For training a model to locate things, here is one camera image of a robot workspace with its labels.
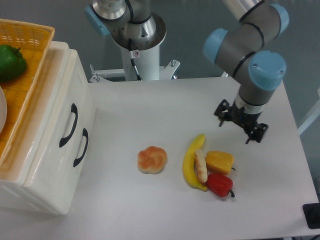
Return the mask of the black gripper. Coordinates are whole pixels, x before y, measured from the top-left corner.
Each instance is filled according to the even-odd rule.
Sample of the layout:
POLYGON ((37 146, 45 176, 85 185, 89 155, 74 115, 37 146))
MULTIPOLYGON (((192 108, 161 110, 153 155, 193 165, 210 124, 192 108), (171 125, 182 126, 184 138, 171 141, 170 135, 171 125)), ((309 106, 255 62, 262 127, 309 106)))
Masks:
POLYGON ((224 122, 233 122, 239 127, 243 128, 244 132, 248 136, 245 142, 246 144, 249 142, 260 143, 265 132, 269 128, 269 126, 265 123, 257 123, 260 113, 246 113, 244 106, 238 108, 235 103, 230 106, 226 99, 221 101, 213 114, 219 120, 219 127, 221 127, 224 122))

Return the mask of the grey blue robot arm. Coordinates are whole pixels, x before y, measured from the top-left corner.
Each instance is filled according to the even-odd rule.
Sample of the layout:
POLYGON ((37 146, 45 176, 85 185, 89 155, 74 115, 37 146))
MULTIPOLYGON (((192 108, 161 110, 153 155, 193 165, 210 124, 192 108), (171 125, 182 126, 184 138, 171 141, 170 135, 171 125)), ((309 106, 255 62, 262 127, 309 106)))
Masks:
MULTIPOLYGON (((203 54, 240 87, 234 102, 223 100, 214 115, 221 123, 241 127, 249 141, 260 142, 268 125, 258 118, 287 70, 283 57, 264 46, 288 27, 289 15, 281 5, 263 0, 226 0, 224 4, 240 26, 233 32, 214 30, 204 42, 203 54)), ((167 30, 149 0, 94 0, 85 15, 100 35, 111 35, 120 48, 127 81, 173 77, 173 68, 160 66, 160 44, 167 30)))

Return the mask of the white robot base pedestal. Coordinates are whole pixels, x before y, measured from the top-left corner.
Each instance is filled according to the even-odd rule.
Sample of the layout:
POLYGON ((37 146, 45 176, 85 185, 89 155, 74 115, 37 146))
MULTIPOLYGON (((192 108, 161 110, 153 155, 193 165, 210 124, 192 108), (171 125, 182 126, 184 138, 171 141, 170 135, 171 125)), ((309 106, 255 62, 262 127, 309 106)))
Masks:
POLYGON ((120 48, 126 81, 160 79, 160 45, 166 37, 166 25, 156 13, 142 23, 127 22, 113 38, 120 48))

